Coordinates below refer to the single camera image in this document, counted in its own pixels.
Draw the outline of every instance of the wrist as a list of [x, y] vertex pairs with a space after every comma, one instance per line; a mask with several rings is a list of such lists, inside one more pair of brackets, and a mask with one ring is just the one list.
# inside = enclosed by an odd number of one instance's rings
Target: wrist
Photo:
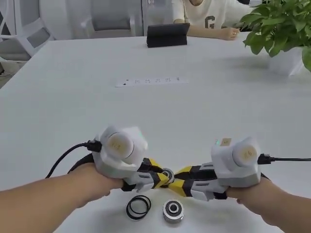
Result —
[[221, 39], [221, 29], [206, 29], [207, 37], [214, 39]]

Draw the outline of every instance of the black rubber o-ring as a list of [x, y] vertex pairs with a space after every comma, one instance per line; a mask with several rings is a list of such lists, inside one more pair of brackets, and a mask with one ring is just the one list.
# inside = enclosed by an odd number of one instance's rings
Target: black rubber o-ring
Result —
[[[134, 202], [134, 201], [136, 201], [136, 200], [140, 200], [140, 201], [142, 201], [142, 202], [144, 202], [144, 203], [146, 204], [146, 211], [145, 211], [145, 212], [139, 213], [139, 212], [136, 212], [136, 211], [133, 210], [131, 204], [132, 204], [132, 202]], [[143, 218], [148, 214], [150, 208], [151, 208], [151, 201], [150, 201], [150, 199], [149, 199], [148, 197], [144, 196], [144, 195], [138, 195], [138, 196], [132, 198], [132, 199], [128, 202], [128, 204], [127, 204], [127, 206], [126, 206], [126, 214], [127, 214], [131, 219], [133, 219], [133, 220], [141, 220], [141, 219], [143, 219]], [[130, 213], [129, 210], [131, 210], [133, 213], [135, 213], [135, 214], [137, 214], [137, 215], [141, 215], [141, 216], [133, 216], [133, 215]]]
[[143, 199], [146, 199], [146, 200], [148, 200], [148, 202], [149, 202], [149, 205], [147, 204], [147, 206], [148, 206], [148, 211], [151, 209], [151, 200], [149, 199], [149, 197], [146, 197], [146, 196], [144, 196], [144, 195], [137, 195], [137, 196], [135, 196], [134, 198], [132, 198], [132, 200], [131, 200], [131, 202], [134, 202], [135, 200], [140, 200], [140, 198], [143, 198]]
[[[132, 208], [132, 203], [135, 202], [135, 201], [137, 201], [137, 200], [141, 200], [141, 201], [143, 201], [143, 202], [146, 204], [146, 211], [145, 211], [145, 212], [136, 212], [135, 210], [133, 210], [133, 208]], [[148, 213], [148, 211], [149, 211], [149, 204], [147, 203], [147, 201], [146, 201], [144, 198], [135, 198], [134, 200], [132, 200], [132, 201], [130, 202], [129, 208], [130, 208], [130, 210], [131, 210], [133, 213], [135, 213], [135, 214], [137, 214], [137, 215], [144, 215], [144, 214]]]

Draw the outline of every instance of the hand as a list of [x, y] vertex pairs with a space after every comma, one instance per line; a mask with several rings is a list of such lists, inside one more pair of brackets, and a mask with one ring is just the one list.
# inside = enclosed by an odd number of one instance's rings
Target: hand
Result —
[[83, 200], [81, 207], [88, 202], [108, 196], [112, 189], [122, 188], [123, 180], [107, 178], [97, 172], [93, 163], [84, 164], [74, 171], [69, 176], [77, 182], [83, 192]]
[[220, 29], [219, 39], [222, 40], [235, 40], [240, 33], [237, 28], [222, 28]]
[[287, 193], [270, 180], [261, 178], [258, 185], [250, 188], [229, 188], [227, 195], [236, 198], [239, 204], [260, 215], [269, 225], [274, 225], [275, 216], [278, 215], [283, 197]]

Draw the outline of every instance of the white power strip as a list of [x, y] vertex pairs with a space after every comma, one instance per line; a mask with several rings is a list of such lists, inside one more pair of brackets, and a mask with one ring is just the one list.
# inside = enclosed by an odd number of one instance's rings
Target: white power strip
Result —
[[116, 87], [161, 85], [161, 84], [176, 84], [176, 83], [189, 83], [189, 81], [184, 78], [125, 79], [123, 81], [118, 81]]

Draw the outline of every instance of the tablet case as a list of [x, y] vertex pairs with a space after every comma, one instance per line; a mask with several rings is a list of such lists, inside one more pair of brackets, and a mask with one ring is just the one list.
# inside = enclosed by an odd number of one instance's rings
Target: tablet case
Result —
[[156, 48], [186, 45], [189, 26], [188, 23], [148, 26], [147, 46]]

